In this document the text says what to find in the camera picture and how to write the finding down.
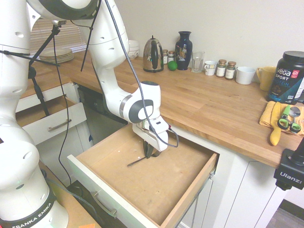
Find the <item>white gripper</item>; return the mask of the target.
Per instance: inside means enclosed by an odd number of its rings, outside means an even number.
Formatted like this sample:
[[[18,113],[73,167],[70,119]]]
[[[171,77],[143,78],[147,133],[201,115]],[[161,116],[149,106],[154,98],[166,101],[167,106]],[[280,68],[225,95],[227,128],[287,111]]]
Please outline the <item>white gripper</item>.
[[[133,131],[140,136],[143,141],[143,151],[145,157],[148,159],[151,156],[152,157],[158,157],[161,154],[161,151],[164,151],[167,149],[168,145],[168,133],[166,131],[162,133],[158,133],[158,136],[164,141],[162,142],[160,139],[157,138],[157,136],[154,133],[151,133],[150,131],[143,130],[139,124],[133,123]]]

